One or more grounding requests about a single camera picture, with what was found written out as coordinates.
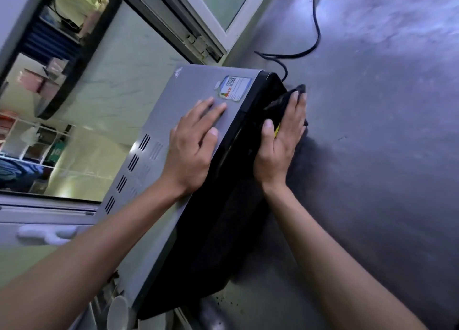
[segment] yellow cloth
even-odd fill
[[[108,0],[55,0],[56,11],[81,27],[94,11],[103,11]]]

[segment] power cord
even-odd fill
[[[313,44],[313,47],[311,47],[310,49],[307,49],[304,52],[295,53],[295,54],[270,54],[270,53],[260,53],[259,51],[255,51],[255,53],[258,54],[261,58],[265,60],[271,60],[273,62],[276,62],[277,64],[279,64],[280,66],[284,68],[285,75],[284,75],[284,78],[282,79],[282,82],[284,82],[285,79],[287,78],[288,70],[285,64],[282,63],[279,59],[296,59],[296,58],[304,57],[305,55],[310,54],[313,50],[315,50],[318,46],[318,43],[320,42],[320,28],[318,27],[317,18],[316,18],[316,0],[313,0],[313,18],[314,18],[314,25],[317,31],[317,40]]]

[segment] white handle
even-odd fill
[[[43,239],[50,246],[62,246],[70,241],[58,236],[72,237],[77,233],[77,225],[23,225],[17,230],[19,238]]]

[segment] energy label sticker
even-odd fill
[[[220,85],[219,97],[238,102],[244,96],[251,79],[246,77],[227,76]]]

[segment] warning triangle sticker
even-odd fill
[[[175,71],[175,78],[178,78],[178,77],[179,77],[181,71],[182,71],[182,68],[178,68],[178,69]]]

